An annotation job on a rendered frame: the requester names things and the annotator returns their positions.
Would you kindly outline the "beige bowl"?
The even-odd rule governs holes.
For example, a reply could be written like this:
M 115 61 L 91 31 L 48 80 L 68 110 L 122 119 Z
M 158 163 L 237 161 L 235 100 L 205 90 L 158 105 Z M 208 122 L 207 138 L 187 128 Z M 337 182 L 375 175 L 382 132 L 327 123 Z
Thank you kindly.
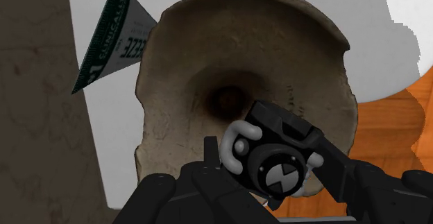
M 139 179 L 179 176 L 264 99 L 320 128 L 343 153 L 358 111 L 343 55 L 349 42 L 305 0 L 182 0 L 150 32 L 136 84 L 144 110 Z

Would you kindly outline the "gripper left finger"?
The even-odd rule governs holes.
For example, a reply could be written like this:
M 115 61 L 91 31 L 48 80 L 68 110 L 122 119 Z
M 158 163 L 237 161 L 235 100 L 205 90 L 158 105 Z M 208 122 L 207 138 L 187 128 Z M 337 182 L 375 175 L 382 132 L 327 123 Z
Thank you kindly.
M 204 160 L 187 163 L 175 179 L 143 178 L 112 224 L 278 224 L 247 190 L 219 167 L 215 136 L 204 138 Z

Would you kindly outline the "black toy watch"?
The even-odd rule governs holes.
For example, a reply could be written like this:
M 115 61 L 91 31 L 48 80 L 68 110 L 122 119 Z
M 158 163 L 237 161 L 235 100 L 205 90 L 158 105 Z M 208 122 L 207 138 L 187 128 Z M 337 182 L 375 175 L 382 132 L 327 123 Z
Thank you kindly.
M 276 210 L 286 197 L 303 195 L 306 179 L 324 159 L 315 152 L 325 141 L 321 130 L 292 112 L 256 100 L 245 119 L 223 134 L 223 167 L 248 191 L 266 198 Z

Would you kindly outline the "green and white box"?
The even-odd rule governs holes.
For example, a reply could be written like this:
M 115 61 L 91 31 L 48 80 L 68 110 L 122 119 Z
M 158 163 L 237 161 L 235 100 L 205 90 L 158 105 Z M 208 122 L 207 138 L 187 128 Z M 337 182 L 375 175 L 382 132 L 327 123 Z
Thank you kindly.
M 107 0 L 80 66 L 72 94 L 141 61 L 157 22 L 138 0 Z

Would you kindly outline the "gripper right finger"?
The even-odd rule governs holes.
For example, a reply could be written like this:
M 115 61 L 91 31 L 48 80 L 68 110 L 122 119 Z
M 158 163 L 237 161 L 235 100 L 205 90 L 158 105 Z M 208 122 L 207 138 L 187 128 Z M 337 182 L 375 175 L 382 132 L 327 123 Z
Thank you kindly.
M 380 167 L 352 160 L 314 131 L 314 152 L 324 159 L 313 169 L 338 203 L 346 203 L 348 214 L 363 224 L 433 224 L 433 173 L 405 171 L 400 178 Z

